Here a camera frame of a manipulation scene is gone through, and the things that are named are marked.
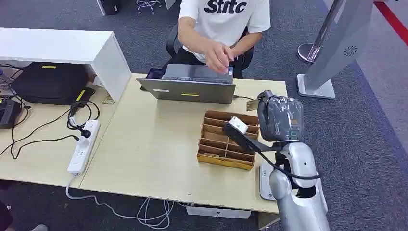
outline white power strip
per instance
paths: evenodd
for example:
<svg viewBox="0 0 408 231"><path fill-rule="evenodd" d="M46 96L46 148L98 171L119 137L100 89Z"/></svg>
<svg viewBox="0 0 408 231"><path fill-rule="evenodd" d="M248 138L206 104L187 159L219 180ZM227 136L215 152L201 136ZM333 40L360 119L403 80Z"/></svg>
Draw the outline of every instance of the white power strip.
<svg viewBox="0 0 408 231"><path fill-rule="evenodd" d="M101 124L98 120L88 120L85 123L83 129L90 131L91 135L88 138L83 136L79 138L74 154L72 155L71 162L69 163L67 169L68 172L79 175L84 172L100 127Z"/></svg>

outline stand base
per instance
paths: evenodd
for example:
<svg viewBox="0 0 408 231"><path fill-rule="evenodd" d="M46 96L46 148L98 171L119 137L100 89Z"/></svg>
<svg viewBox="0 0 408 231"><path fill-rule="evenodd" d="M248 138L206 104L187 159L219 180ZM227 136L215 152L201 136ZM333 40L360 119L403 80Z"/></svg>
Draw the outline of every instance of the stand base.
<svg viewBox="0 0 408 231"><path fill-rule="evenodd" d="M297 48L297 57L307 64L314 64L314 60L307 59L310 51L312 50L313 43L304 43Z"/></svg>
<svg viewBox="0 0 408 231"><path fill-rule="evenodd" d="M299 95L315 98L325 98L325 99L334 99L336 95L334 94L332 80L329 79L321 87L314 91L306 90L305 83L303 81L304 74L297 75L297 87L299 90Z"/></svg>

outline yellow tag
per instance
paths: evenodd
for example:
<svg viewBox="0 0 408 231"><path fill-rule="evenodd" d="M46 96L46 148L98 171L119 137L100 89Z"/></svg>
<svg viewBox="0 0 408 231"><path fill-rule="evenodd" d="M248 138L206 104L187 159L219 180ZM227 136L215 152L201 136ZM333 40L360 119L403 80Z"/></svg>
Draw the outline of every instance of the yellow tag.
<svg viewBox="0 0 408 231"><path fill-rule="evenodd" d="M79 101L84 93L85 93L85 90L82 90L78 98L76 99L76 101Z"/></svg>
<svg viewBox="0 0 408 231"><path fill-rule="evenodd" d="M57 69L56 66L42 66L41 68L45 68L45 69Z"/></svg>
<svg viewBox="0 0 408 231"><path fill-rule="evenodd" d="M246 111L253 111L258 109L259 99L250 100L246 102Z"/></svg>
<svg viewBox="0 0 408 231"><path fill-rule="evenodd" d="M199 96L198 94L195 94L195 93L182 93L181 95L182 96L195 96L195 97Z"/></svg>

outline silver pole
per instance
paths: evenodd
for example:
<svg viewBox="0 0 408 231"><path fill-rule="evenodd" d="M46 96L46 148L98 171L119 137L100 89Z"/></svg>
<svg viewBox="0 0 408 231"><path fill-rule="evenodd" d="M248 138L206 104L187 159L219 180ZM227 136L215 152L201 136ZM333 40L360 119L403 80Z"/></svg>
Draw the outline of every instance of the silver pole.
<svg viewBox="0 0 408 231"><path fill-rule="evenodd" d="M322 47L323 41L327 36L327 31L330 25L333 23L335 17L337 16L340 7L342 6L343 0L334 0L330 7L329 13L323 22L323 25L319 31L319 34L312 43L304 43L297 49L297 57L308 64L313 64L316 60L317 55Z"/></svg>

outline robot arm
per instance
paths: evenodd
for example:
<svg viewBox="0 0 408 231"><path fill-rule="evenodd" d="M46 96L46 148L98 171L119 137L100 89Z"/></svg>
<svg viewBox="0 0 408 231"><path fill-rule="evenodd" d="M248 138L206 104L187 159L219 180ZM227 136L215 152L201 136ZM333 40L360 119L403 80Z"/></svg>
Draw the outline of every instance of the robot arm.
<svg viewBox="0 0 408 231"><path fill-rule="evenodd" d="M242 148L258 152L274 167L269 184L285 231L329 231L327 204L313 152L300 142L303 133L302 103L274 96L270 91L259 94L258 99L261 135L266 141L273 141L273 146L268 147L246 137L246 130L239 129L246 126L238 118L227 123L224 133ZM275 164L262 154L266 151L276 152ZM298 189L297 195L292 193L292 189Z"/></svg>

